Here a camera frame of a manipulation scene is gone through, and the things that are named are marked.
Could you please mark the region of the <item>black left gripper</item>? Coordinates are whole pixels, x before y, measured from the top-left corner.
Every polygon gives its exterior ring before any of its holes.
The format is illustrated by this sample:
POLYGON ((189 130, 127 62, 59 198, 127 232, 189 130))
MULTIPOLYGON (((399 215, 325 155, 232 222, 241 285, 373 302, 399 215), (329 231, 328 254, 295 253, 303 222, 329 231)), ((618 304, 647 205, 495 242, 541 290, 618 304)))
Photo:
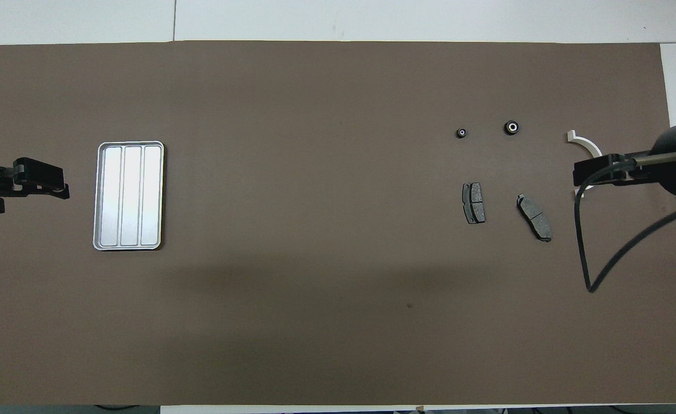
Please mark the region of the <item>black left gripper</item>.
POLYGON ((36 196, 70 199, 70 187, 64 185, 64 170, 33 158, 17 158, 12 167, 0 167, 0 186, 4 190, 34 190, 36 196), (36 181, 41 186, 64 186, 62 189, 37 188, 32 182, 36 164, 36 181))

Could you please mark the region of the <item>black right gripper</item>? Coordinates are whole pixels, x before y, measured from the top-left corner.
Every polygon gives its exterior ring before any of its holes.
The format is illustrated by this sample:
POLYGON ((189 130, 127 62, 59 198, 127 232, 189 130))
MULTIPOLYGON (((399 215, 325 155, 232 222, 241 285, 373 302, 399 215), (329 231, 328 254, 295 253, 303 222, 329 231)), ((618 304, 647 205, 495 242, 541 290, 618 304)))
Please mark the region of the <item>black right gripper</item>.
MULTIPOLYGON (((630 153, 612 153, 613 162, 624 162, 632 158, 648 155, 648 152, 630 152, 630 153)), ((591 158, 588 162, 574 163, 574 186, 580 187, 585 180, 594 173, 609 166, 609 155, 603 155, 591 158)), ((615 186, 630 186, 654 183, 652 173, 645 170, 645 167, 635 167, 633 170, 614 172, 611 175, 615 186)))

